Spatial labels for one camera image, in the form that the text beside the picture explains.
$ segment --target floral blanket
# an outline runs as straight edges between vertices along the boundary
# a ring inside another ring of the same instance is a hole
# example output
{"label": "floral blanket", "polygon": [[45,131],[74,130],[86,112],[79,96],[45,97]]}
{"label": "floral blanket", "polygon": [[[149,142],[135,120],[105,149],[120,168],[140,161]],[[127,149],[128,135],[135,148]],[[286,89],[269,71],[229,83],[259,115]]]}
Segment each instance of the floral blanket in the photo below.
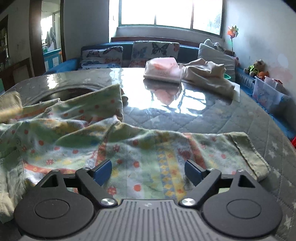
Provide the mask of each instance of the floral blanket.
{"label": "floral blanket", "polygon": [[194,160],[225,174],[245,169],[261,180],[270,168],[245,133],[194,134],[122,123],[120,86],[68,101],[24,107],[0,124],[0,221],[12,219],[22,195],[52,169],[74,173],[112,161],[104,188],[117,200],[181,199],[192,184],[184,163]]}

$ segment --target teddy bear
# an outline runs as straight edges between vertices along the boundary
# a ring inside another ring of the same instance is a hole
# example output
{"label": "teddy bear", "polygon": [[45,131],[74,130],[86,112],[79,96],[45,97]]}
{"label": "teddy bear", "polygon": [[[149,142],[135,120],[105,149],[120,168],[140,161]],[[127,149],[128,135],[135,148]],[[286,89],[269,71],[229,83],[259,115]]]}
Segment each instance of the teddy bear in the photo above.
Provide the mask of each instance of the teddy bear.
{"label": "teddy bear", "polygon": [[244,69],[246,74],[249,74],[251,77],[258,75],[261,71],[264,71],[264,61],[257,60],[253,65],[250,65],[248,68]]}

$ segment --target bed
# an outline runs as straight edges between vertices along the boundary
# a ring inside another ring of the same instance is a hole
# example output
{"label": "bed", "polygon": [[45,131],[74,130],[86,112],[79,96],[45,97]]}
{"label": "bed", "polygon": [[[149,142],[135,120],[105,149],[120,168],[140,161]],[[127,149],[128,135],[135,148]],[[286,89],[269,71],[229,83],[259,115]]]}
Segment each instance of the bed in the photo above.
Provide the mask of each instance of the bed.
{"label": "bed", "polygon": [[261,182],[278,201],[283,219],[277,231],[279,240],[296,237],[296,152],[270,116],[243,91],[240,102],[198,89],[144,80],[144,69],[96,69],[35,77],[18,83],[9,91],[21,94],[24,105],[59,97],[50,94],[66,89],[95,91],[120,83],[126,100],[124,122],[147,129],[195,133],[242,131],[271,167]]}

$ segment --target beige cloth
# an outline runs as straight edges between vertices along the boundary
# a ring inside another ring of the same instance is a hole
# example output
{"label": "beige cloth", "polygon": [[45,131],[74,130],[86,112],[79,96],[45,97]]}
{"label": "beige cloth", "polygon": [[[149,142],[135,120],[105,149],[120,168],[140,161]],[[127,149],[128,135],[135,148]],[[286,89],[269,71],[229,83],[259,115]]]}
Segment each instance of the beige cloth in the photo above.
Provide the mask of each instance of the beige cloth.
{"label": "beige cloth", "polygon": [[0,122],[8,121],[12,116],[22,111],[20,94],[16,91],[8,92],[0,96]]}
{"label": "beige cloth", "polygon": [[226,71],[224,64],[205,61],[203,58],[180,64],[185,68],[183,80],[198,87],[211,90],[228,98],[233,98],[234,85],[224,79]]}

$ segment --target metal screw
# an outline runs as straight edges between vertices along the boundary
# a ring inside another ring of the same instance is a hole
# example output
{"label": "metal screw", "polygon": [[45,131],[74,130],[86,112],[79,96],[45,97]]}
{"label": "metal screw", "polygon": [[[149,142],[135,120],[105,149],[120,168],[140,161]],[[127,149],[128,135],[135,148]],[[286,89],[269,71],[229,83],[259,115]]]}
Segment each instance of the metal screw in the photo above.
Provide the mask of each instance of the metal screw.
{"label": "metal screw", "polygon": [[183,206],[191,207],[196,204],[196,201],[193,198],[184,198],[180,201]]}
{"label": "metal screw", "polygon": [[101,204],[103,206],[112,206],[116,203],[116,201],[113,198],[103,198],[101,200]]}

